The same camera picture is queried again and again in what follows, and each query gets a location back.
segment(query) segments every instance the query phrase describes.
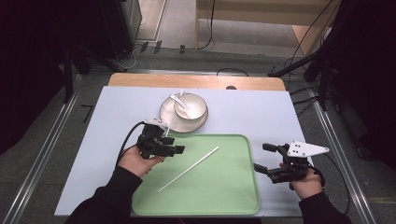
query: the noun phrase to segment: floor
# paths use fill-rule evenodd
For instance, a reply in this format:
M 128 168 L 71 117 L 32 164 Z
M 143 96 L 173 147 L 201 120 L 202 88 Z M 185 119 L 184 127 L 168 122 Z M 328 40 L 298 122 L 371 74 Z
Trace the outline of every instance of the floor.
M 145 7 L 143 2 L 151 3 L 163 8 L 162 21 L 149 20 L 148 10 L 154 5 Z M 194 10 L 194 0 L 168 0 L 147 1 L 142 0 L 142 14 L 146 18 L 142 21 L 142 28 L 149 24 L 160 24 L 159 29 L 148 32 L 148 35 L 139 43 L 149 41 L 155 46 L 157 41 L 162 41 L 160 52 L 154 49 L 146 52 L 135 52 L 120 61 L 128 67 L 129 72 L 145 71 L 201 71 L 216 74 L 220 68 L 237 67 L 248 71 L 253 76 L 271 73 L 281 69 L 290 63 L 298 46 L 292 29 L 287 25 L 258 24 L 258 23 L 229 23 L 227 21 L 214 21 L 213 42 L 209 48 L 200 52 L 187 52 L 179 54 L 172 49 L 178 49 L 180 45 L 186 48 L 193 47 L 193 18 L 190 12 Z M 209 38 L 208 21 L 200 21 L 201 34 L 200 46 L 204 46 Z M 296 56 L 302 56 L 297 50 Z M 301 68 L 294 71 L 297 76 L 282 77 L 285 86 L 290 92 L 299 90 L 305 86 L 300 74 L 304 72 Z M 31 191 L 27 191 L 26 204 L 22 205 L 22 213 L 16 214 L 14 221 L 7 220 L 4 223 L 64 223 L 65 217 L 54 217 L 53 212 L 62 194 L 63 185 L 71 169 L 74 158 L 78 152 L 79 145 L 84 136 L 89 121 L 84 121 L 89 114 L 89 108 L 84 105 L 94 105 L 103 86 L 108 82 L 113 72 L 100 64 L 94 64 L 89 76 L 82 77 L 78 91 L 78 97 L 74 107 L 69 111 L 68 120 L 65 121 L 62 131 L 57 135 L 57 141 L 50 145 L 48 155 L 42 155 L 46 145 L 46 139 L 51 133 L 52 125 L 57 122 L 60 112 L 65 111 L 63 104 L 64 92 L 60 91 L 50 102 L 48 107 L 36 119 L 23 139 L 12 149 L 0 155 L 0 220 L 7 216 L 7 212 L 16 199 L 19 187 L 26 181 L 30 169 L 35 165 L 35 160 L 42 156 L 46 165 L 39 171 L 37 182 L 33 182 Z M 294 94 L 293 102 L 308 97 L 307 91 Z M 306 105 L 295 106 L 296 111 L 305 110 Z M 355 145 L 351 140 L 342 117 L 337 114 L 331 102 L 328 105 L 328 116 L 337 131 L 339 141 L 355 172 L 356 178 L 363 190 L 367 203 L 371 207 L 376 223 L 391 224 L 396 220 L 396 172 L 390 170 L 381 161 L 365 161 L 356 153 Z M 305 140 L 312 144 L 321 146 L 329 145 L 328 137 L 323 131 L 322 124 L 318 119 L 314 107 L 309 107 L 299 117 Z M 334 166 L 325 157 L 315 157 L 314 163 L 325 170 L 328 177 L 326 191 L 331 201 L 340 211 L 347 209 L 347 191 L 343 178 Z M 353 223 L 362 223 L 360 213 L 354 204 L 355 198 L 349 206 L 348 215 Z M 294 217 L 266 217 L 262 223 L 303 223 L 300 218 Z
M 149 41 L 153 46 L 153 42 L 162 41 L 162 48 L 169 49 L 179 49 L 181 45 L 195 48 L 195 0 L 140 1 L 140 5 L 144 18 L 142 34 L 138 34 L 140 41 Z M 199 48 L 207 44 L 210 27 L 209 20 L 199 20 Z M 298 45 L 290 25 L 213 21 L 212 27 L 212 41 L 205 48 L 209 51 L 289 58 Z M 302 53 L 298 50 L 295 56 Z

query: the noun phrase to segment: spoon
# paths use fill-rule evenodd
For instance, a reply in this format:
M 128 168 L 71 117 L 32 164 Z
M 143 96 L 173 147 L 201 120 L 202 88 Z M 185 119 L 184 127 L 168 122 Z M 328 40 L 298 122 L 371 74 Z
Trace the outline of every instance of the spoon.
M 183 107 L 184 112 L 186 112 L 186 115 L 190 118 L 190 119 L 194 119 L 194 111 L 191 110 L 191 108 L 189 108 L 187 105 L 185 105 L 177 96 L 175 96 L 174 94 L 171 94 L 169 96 L 172 100 L 176 101 L 178 104 L 181 105 L 181 107 Z

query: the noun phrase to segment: table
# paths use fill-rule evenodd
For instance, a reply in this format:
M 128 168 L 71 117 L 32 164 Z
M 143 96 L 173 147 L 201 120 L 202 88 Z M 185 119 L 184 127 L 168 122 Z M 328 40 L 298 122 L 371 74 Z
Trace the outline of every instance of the table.
M 340 0 L 217 0 L 213 19 L 292 25 L 298 41 L 304 39 L 301 48 L 303 54 L 308 55 L 325 29 L 332 24 L 340 2 Z M 210 19 L 212 4 L 213 0 L 196 0 L 196 48 L 198 48 L 198 20 Z M 314 21 L 315 24 L 308 32 L 309 26 Z
M 230 85 L 238 90 L 224 90 Z M 92 196 L 97 187 L 106 184 L 118 156 L 118 150 L 114 148 L 120 147 L 131 124 L 157 115 L 157 106 L 161 105 L 163 96 L 180 91 L 180 88 L 199 94 L 210 108 L 208 120 L 195 133 L 243 134 L 250 141 L 254 162 L 270 169 L 276 168 L 282 158 L 264 152 L 262 143 L 283 145 L 292 140 L 304 141 L 289 93 L 279 78 L 114 74 L 98 100 L 55 216 L 70 215 L 80 202 Z M 230 99 L 241 109 L 234 109 Z M 219 102 L 227 104 L 215 106 Z M 139 131 L 136 131 L 131 135 L 131 143 L 138 136 Z M 256 179 L 261 208 L 254 217 L 301 215 L 300 200 L 289 190 L 288 183 L 273 185 L 266 175 L 261 174 L 256 174 Z

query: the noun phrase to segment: metal frame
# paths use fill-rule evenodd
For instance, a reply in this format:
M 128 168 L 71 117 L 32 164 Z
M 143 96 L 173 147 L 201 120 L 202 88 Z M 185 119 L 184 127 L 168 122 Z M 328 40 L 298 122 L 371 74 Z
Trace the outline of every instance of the metal frame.
M 310 96 L 317 96 L 312 89 L 309 89 Z M 373 212 L 371 211 L 370 204 L 361 189 L 361 185 L 358 182 L 353 170 L 347 160 L 346 154 L 344 153 L 343 147 L 341 146 L 340 141 L 332 127 L 332 122 L 329 118 L 328 112 L 323 111 L 318 102 L 315 102 L 315 109 L 318 114 L 318 118 L 320 123 L 323 126 L 323 130 L 327 135 L 329 143 L 332 148 L 332 152 L 334 153 L 335 159 L 337 160 L 338 166 L 341 170 L 341 173 L 346 181 L 347 188 L 350 192 L 350 196 L 356 205 L 356 209 L 358 210 L 359 216 L 361 217 L 361 223 L 363 224 L 375 224 L 375 217 Z
M 17 196 L 14 199 L 11 207 L 8 210 L 6 218 L 3 221 L 3 224 L 16 224 L 19 222 L 22 213 L 26 204 L 29 202 L 30 197 L 35 190 L 35 186 L 37 185 L 38 179 L 40 178 L 41 174 L 43 173 L 48 160 L 50 159 L 51 152 L 58 140 L 59 135 L 64 128 L 64 124 L 67 121 L 67 118 L 70 115 L 70 112 L 73 109 L 73 106 L 76 102 L 76 99 L 79 94 L 79 90 L 82 84 L 82 76 L 77 75 L 74 86 L 75 92 L 71 96 L 70 100 L 67 104 L 61 109 L 61 112 L 58 115 L 58 118 L 55 120 L 49 135 L 47 136 L 46 141 L 44 142 L 43 147 L 40 149 L 35 163 L 33 164 L 32 168 L 29 171 L 29 174 L 26 176 L 25 180 L 20 186 L 18 190 Z

